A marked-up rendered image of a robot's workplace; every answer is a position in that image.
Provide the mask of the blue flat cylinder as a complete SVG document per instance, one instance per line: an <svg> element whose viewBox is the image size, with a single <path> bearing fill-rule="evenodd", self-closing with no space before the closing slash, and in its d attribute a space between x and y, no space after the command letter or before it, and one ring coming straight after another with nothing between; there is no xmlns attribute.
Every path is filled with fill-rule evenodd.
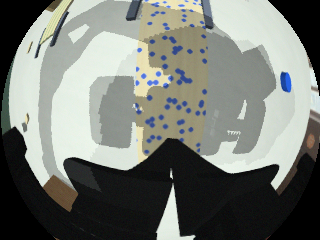
<svg viewBox="0 0 320 240"><path fill-rule="evenodd" d="M281 83L281 89L283 89L283 92L291 92L291 77L289 77L289 73L280 73L280 83Z"/></svg>

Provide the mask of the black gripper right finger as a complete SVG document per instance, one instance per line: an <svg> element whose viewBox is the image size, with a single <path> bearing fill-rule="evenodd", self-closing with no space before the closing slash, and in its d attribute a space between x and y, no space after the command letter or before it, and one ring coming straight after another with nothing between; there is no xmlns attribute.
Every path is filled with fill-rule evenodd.
<svg viewBox="0 0 320 240"><path fill-rule="evenodd" d="M195 229L207 223L235 196L263 187L275 179L279 164L237 173L227 173L197 155L179 139L173 139L173 189L180 237L195 235Z"/></svg>

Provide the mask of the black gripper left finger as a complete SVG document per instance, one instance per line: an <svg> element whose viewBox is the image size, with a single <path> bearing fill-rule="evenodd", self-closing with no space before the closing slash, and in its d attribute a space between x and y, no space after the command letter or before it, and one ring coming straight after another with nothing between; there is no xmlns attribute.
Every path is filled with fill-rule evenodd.
<svg viewBox="0 0 320 240"><path fill-rule="evenodd" d="M175 143L168 137L148 159L127 171L89 163L80 157L67 157L63 167L77 193L83 192L117 207L149 213L148 232L156 233L173 187L173 151Z"/></svg>

